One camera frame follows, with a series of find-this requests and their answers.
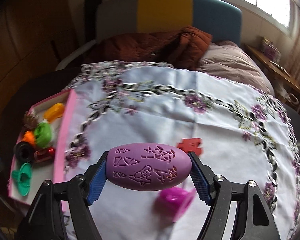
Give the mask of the red puzzle piece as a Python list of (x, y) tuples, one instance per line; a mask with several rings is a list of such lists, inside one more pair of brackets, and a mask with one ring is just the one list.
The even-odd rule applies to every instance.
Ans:
[(204, 152), (201, 144), (202, 140), (200, 138), (182, 139), (177, 144), (177, 148), (186, 153), (194, 152), (196, 156), (200, 156)]

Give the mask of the magenta plastic spool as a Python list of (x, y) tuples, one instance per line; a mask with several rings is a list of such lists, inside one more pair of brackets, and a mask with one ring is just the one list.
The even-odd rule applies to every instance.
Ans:
[(175, 223), (187, 211), (194, 200), (195, 194), (195, 189), (187, 191), (181, 187), (172, 187), (160, 191), (155, 203), (159, 213)]

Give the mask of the purple patterned egg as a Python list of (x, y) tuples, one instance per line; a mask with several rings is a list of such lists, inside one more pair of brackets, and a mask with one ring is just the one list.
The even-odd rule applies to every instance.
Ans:
[(109, 150), (106, 178), (135, 191), (160, 191), (182, 183), (190, 174), (191, 159), (182, 150), (164, 144), (135, 143)]

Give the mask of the shiny red capsule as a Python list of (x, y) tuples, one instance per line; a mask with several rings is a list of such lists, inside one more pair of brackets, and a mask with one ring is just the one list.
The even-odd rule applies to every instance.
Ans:
[(42, 148), (34, 152), (34, 162), (43, 163), (45, 161), (52, 161), (55, 159), (56, 150), (54, 147)]

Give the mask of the green white plug nightlight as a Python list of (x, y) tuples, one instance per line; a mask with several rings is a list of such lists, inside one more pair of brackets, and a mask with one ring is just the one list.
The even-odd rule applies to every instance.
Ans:
[(39, 148), (45, 148), (52, 141), (52, 129), (47, 122), (40, 122), (33, 133), (36, 137), (36, 145)]

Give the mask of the green plastic mould cylinder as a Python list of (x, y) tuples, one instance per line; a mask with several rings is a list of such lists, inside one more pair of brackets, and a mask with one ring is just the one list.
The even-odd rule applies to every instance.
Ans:
[(24, 163), (18, 170), (12, 171), (13, 181), (22, 197), (28, 195), (32, 179), (32, 166), (30, 163)]

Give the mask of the black lens cap cylinder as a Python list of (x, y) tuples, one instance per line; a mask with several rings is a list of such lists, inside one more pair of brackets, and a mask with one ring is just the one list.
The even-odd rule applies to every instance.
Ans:
[(19, 163), (21, 164), (32, 164), (34, 162), (34, 153), (34, 147), (30, 143), (25, 141), (20, 141), (14, 147), (14, 155), (17, 161), (19, 161)]

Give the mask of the yellow plastic toy piece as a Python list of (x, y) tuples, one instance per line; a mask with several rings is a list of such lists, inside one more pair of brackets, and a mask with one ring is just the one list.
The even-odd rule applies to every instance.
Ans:
[(44, 112), (43, 119), (45, 119), (48, 123), (52, 123), (56, 119), (61, 118), (64, 111), (65, 105), (63, 103), (56, 103)]

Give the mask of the orange plastic block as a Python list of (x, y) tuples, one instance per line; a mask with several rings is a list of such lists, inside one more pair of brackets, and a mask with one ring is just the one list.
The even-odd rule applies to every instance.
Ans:
[(27, 142), (32, 147), (36, 148), (36, 137), (32, 131), (26, 131), (22, 137), (22, 141)]

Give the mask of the white floral embroidered tablecloth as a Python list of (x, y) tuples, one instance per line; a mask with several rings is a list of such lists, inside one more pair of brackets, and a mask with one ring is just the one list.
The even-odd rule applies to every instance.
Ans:
[(177, 150), (198, 154), (230, 181), (254, 180), (281, 239), (300, 223), (300, 157), (292, 118), (274, 96), (168, 63), (88, 63), (67, 84), (77, 97), (66, 139), (65, 179), (116, 148), (114, 171), (139, 186), (174, 182)]

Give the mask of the pink rimmed white box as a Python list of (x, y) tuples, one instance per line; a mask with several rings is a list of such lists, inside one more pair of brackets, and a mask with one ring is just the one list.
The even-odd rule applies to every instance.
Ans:
[(31, 205), (44, 180), (65, 181), (66, 139), (76, 92), (67, 89), (31, 106), (14, 147), (8, 195)]

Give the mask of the pale pink duvet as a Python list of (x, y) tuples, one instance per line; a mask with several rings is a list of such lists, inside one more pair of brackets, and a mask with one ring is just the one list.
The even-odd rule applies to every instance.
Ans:
[(257, 64), (231, 41), (211, 43), (199, 60), (199, 72), (251, 85), (267, 94), (275, 95), (274, 89)]

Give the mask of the wooden side table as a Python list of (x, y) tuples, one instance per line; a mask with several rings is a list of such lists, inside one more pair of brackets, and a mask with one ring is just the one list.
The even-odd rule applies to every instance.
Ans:
[(257, 59), (271, 74), (281, 79), (290, 88), (300, 94), (300, 85), (288, 72), (286, 72), (283, 68), (277, 67), (276, 63), (272, 63), (272, 61), (266, 57), (266, 55), (262, 54), (256, 48), (247, 44), (243, 44), (243, 46), (247, 51), (247, 54)]

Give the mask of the rust orange quilted blanket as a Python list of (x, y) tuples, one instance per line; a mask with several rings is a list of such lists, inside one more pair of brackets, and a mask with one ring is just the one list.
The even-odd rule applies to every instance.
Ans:
[(102, 57), (130, 62), (167, 62), (174, 68), (196, 70), (212, 35), (193, 26), (158, 33), (121, 34), (101, 42)]

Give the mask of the purple gift box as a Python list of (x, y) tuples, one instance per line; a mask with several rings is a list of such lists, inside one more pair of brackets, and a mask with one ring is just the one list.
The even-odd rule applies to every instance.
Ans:
[(264, 54), (268, 59), (275, 63), (279, 63), (281, 59), (281, 53), (266, 37), (263, 37), (260, 43), (260, 52)]

